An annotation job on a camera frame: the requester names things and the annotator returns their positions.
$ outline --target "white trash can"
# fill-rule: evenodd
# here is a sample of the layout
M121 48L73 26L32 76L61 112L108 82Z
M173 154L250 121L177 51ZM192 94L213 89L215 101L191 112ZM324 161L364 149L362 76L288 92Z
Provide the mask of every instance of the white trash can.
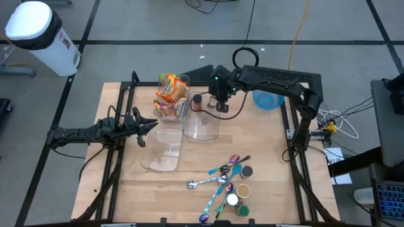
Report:
M59 76L77 72L81 54L62 28L62 20L38 1L20 4L6 25L6 36L50 67Z

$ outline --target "label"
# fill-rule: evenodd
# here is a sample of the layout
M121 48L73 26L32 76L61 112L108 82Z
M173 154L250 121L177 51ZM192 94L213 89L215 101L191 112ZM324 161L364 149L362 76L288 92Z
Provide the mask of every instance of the label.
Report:
M59 40L66 46L67 49L70 48L70 42L66 38L66 36L63 34L63 32L60 32L59 34Z

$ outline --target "spoon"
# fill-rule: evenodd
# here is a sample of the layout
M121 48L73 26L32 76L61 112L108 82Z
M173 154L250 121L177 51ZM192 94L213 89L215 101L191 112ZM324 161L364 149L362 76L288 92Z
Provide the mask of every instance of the spoon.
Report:
M212 214L215 214L216 212L220 211L220 208L221 207L218 207L216 210L212 211L209 214L201 214L201 216L199 217L199 222L205 223Z
M235 165L235 166L233 167L233 172L232 172L232 174L231 174L231 175L229 176L229 178L227 179L227 182L230 182L231 179L232 179L232 177L234 177L234 176L237 175L237 174L240 174L240 172L241 172L241 165L240 165L240 164ZM223 187L220 187L220 188L219 188L219 191L217 192L217 194L220 195L220 194L223 192L223 189L225 189L224 186L223 186Z
M222 167L220 167L220 171L221 171L222 173L228 173L228 172L230 171L230 169L232 168L232 166L234 166L234 165L236 165L236 164L239 164L240 162L247 161L247 160L250 159L250 158L251 158L251 156L248 155L247 157L241 159L240 161L234 163L234 164L231 165L231 166L223 165Z
M205 210L203 210L203 214L208 214L209 208L212 205L212 202L215 200L215 197L217 195L217 192L219 191L219 189L222 188L222 186L227 182L227 175L223 174L220 176L220 178L218 179L219 181L219 187L216 189L215 193L213 193L212 198L210 198L208 205L205 207Z
M237 163L237 161L238 161L239 159L240 159L240 156L239 156L238 154L235 154L235 155L231 156L229 162L228 162L228 163L225 163L224 165L227 165L227 164L229 164L229 163L231 163L231 164ZM217 170L220 169L220 167L222 167L222 166L219 166L218 168L214 168L214 169L210 170L210 171L208 172L209 175L211 175L212 173L215 173Z
M205 182L210 182L210 181L214 181L214 180L219 180L220 177L213 177L213 178L209 178L206 180L202 180L197 182L196 180L192 180L192 181L188 181L187 182L187 188L189 189L195 189L196 186L198 186L199 183L205 183Z
M226 187L225 187L226 196L225 196L225 198L224 198L224 200L223 200L223 202L222 202L222 205L220 206L220 212L219 212L218 215L216 216L216 219L220 219L220 218L222 217L222 211L223 211L223 208L224 208L224 206L225 206L226 198L227 198L227 196L228 196L230 193L233 192L233 189L234 189L234 186L233 186L233 183L232 183L232 182L230 182L230 183L228 183L228 184L226 185Z

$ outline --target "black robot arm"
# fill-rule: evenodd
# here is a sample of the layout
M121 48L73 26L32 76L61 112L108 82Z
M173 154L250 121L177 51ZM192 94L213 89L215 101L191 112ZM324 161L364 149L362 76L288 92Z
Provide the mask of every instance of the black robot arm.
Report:
M138 145L145 147L143 136L154 128L158 122L157 119L143 118L138 108L132 108L133 115L125 114L121 125L116 124L113 117L98 120L98 122L83 129L65 129L58 127L48 134L47 144L50 148L57 148L69 143L101 143L114 144L118 139L138 135Z
M230 72L223 66L218 66L211 78L209 94L216 97L219 112L229 111L229 106L225 103L239 90L262 90L291 98L302 117L299 128L290 141L291 147L305 151L310 141L310 123L316 118L323 97L321 90L303 87L295 74L292 71L257 66L244 66L241 70Z

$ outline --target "wooden tabletop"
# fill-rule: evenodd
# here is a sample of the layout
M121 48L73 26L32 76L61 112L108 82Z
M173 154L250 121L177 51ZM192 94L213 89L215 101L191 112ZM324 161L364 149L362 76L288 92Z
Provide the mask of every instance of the wooden tabletop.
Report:
M106 117L109 105L116 106L119 87L120 83L104 84L95 120ZM138 107L144 117L153 117L156 90L157 87L135 88L133 106ZM191 87L191 90L206 91L207 88ZM244 93L240 91L229 100L230 110L226 115L231 116L238 111L243 97ZM290 112L288 118L290 125L293 125ZM318 141L311 141L310 145L323 148ZM88 148L87 159L100 148L100 144L92 144ZM272 111L259 109L253 103L251 93L248 94L244 109L238 117L220 121L219 136L216 140L210 143L195 143L185 137L182 139L181 155L175 172L155 172L142 168L141 160L147 145L146 148L141 148L137 145L136 136L129 137L126 139L114 222L158 223L160 218L167 218L169 223L197 223L218 183L203 183L198 185L197 189L190 190L186 187L186 182L210 178L208 170L222 165L233 154L239 154L241 158L251 155L251 159L243 164L251 166L254 170L254 174L248 179L243 180L237 175L232 180L235 186L240 183L250 186L251 195L243 200L250 208L250 215L245 218L238 217L233 207L226 206L222 219L232 223L247 223L249 218L254 218L258 224L299 223L290 165L281 159L286 148L280 108ZM100 190L106 155L107 152L104 151L85 168L72 218L82 214ZM309 148L306 157L313 192L330 214L339 219L324 155ZM302 194L306 219L310 219L303 190ZM210 211L216 209L223 198L224 193L218 195ZM107 216L109 199L108 194L103 217Z

